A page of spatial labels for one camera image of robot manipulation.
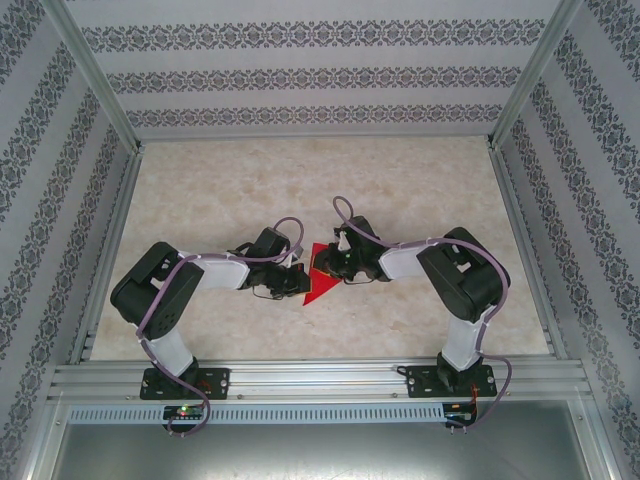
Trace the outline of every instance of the aluminum frame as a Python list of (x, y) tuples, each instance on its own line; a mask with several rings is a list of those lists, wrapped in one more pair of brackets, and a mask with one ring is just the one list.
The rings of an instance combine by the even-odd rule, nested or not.
[(513, 235), (516, 240), (518, 252), (520, 253), (524, 272), (529, 282), (533, 303), (538, 312), (538, 319), (540, 320), (547, 344), (549, 345), (549, 351), (559, 359), (567, 359), (569, 355), (565, 349), (560, 327), (553, 314), (553, 308), (551, 308), (551, 302), (547, 296), (544, 281), (537, 266), (533, 246), (527, 234), (522, 212), (518, 208), (515, 190), (509, 181), (509, 175), (507, 174), (507, 167), (502, 157), (502, 152), (499, 148), (495, 148), (489, 139), (487, 139), (487, 148), (496, 180), (498, 181), (498, 187), (500, 188), (500, 194), (502, 195), (502, 201), (504, 202), (509, 223), (511, 224), (511, 229), (513, 230)]
[[(513, 379), (503, 401), (561, 400), (569, 406), (585, 463), (592, 479), (619, 479), (613, 452), (579, 360), (558, 360), (551, 355), (511, 357)], [(497, 386), (503, 385), (506, 367), (494, 368)], [(215, 405), (394, 404), (466, 401), (412, 399), (399, 365), (431, 365), (434, 358), (306, 361), (216, 361), (205, 367), (230, 368), (229, 398)], [(176, 404), (176, 401), (144, 401), (139, 398), (143, 371), (149, 363), (90, 361), (58, 366), (49, 389), (45, 415), (40, 423), (23, 478), (51, 478), (60, 452), (69, 414), (79, 405)], [(488, 403), (492, 399), (479, 399)]]
[(144, 147), (137, 148), (131, 155), (132, 157), (128, 167), (129, 171), (126, 174), (120, 197), (117, 199), (113, 221), (109, 227), (109, 233), (105, 241), (105, 249), (98, 261), (98, 269), (95, 274), (96, 281), (91, 288), (89, 300), (87, 301), (87, 313), (80, 324), (78, 337), (71, 352), (70, 363), (79, 363), (82, 360), (88, 360), (93, 341), (95, 340), (98, 322), (100, 321), (100, 315), (102, 314), (104, 302), (107, 297), (106, 291), (111, 280), (122, 232), (138, 179), (140, 164), (144, 156)]
[(126, 146), (127, 151), (130, 153), (135, 151), (140, 145), (140, 139), (120, 105), (113, 88), (111, 88), (107, 76), (91, 52), (87, 40), (67, 8), (65, 0), (42, 0), (41, 3), (118, 132), (120, 140)]
[(553, 55), (553, 50), (560, 42), (582, 3), (582, 0), (560, 0), (560, 3), (558, 3), (549, 19), (547, 28), (542, 33), (540, 41), (536, 45), (531, 58), (529, 58), (522, 75), (520, 75), (513, 92), (498, 117), (496, 126), (491, 133), (494, 145), (500, 145), (509, 135), (509, 130), (511, 130), (513, 123), (518, 118), (522, 106), (529, 97), (529, 93), (538, 82), (542, 71)]

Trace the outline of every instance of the metal extrusion beam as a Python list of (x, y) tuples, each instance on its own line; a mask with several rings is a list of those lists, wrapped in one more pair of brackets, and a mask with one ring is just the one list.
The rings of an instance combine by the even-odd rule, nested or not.
[[(575, 400), (591, 398), (591, 388), (579, 360), (552, 356), (516, 356), (511, 361), (513, 379), (505, 401)], [(498, 388), (507, 369), (488, 362)], [(434, 358), (201, 362), (202, 367), (231, 369), (228, 399), (220, 403), (388, 403), (424, 402), (410, 399), (400, 365), (435, 365)], [(140, 400), (142, 374), (148, 362), (91, 361), (56, 369), (47, 401), (50, 404), (149, 403)], [(432, 398), (431, 402), (464, 401), (467, 398)], [(492, 401), (491, 398), (480, 401)]]

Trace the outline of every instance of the enclosure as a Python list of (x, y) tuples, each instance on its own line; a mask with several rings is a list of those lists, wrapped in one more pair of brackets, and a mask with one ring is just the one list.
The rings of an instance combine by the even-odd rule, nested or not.
[[(0, 478), (640, 478), (637, 0), (1, 8)], [(335, 195), (384, 240), (463, 226), (504, 265), (492, 419), (449, 435), (398, 375), (449, 315), (403, 278), (196, 292), (179, 330), (230, 374), (169, 438), (181, 402), (141, 399), (109, 293), (155, 242), (221, 253), (290, 215), (309, 271)]]

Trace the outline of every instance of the patterned wallpaper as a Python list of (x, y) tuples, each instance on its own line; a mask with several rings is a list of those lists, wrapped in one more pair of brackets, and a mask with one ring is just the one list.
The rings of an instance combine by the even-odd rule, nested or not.
[(570, 354), (640, 478), (640, 15), (587, 1), (502, 145)]
[(0, 479), (69, 359), (129, 155), (41, 5), (0, 6)]
[(487, 134), (557, 0), (69, 1), (142, 139)]

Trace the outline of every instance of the robotic arm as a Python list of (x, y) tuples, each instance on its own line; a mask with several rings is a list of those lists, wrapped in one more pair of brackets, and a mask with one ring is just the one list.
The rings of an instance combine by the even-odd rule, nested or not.
[[(255, 243), (245, 243), (225, 255), (197, 256), (184, 263), (144, 326), (141, 342), (145, 342), (153, 357), (171, 375), (195, 385), (198, 363), (176, 328), (192, 295), (211, 288), (244, 290), (259, 285), (269, 290), (273, 300), (306, 293), (311, 282), (304, 265), (292, 264), (299, 259), (302, 248), (292, 249), (282, 263), (256, 260), (277, 257), (290, 247), (285, 235), (268, 227)], [(190, 256), (165, 242), (156, 243), (118, 282), (111, 293), (111, 304), (127, 322), (140, 327), (160, 285), (181, 260)]]
[(437, 378), (450, 394), (467, 395), (478, 375), (486, 372), (479, 350), (487, 322), (503, 300), (503, 279), (510, 285), (506, 270), (462, 227), (442, 239), (391, 244), (375, 236), (363, 216), (354, 217), (346, 203), (351, 219), (334, 199), (345, 222), (334, 229), (336, 241), (315, 256), (312, 267), (345, 283), (353, 282), (358, 272), (383, 282), (426, 275), (450, 313)]

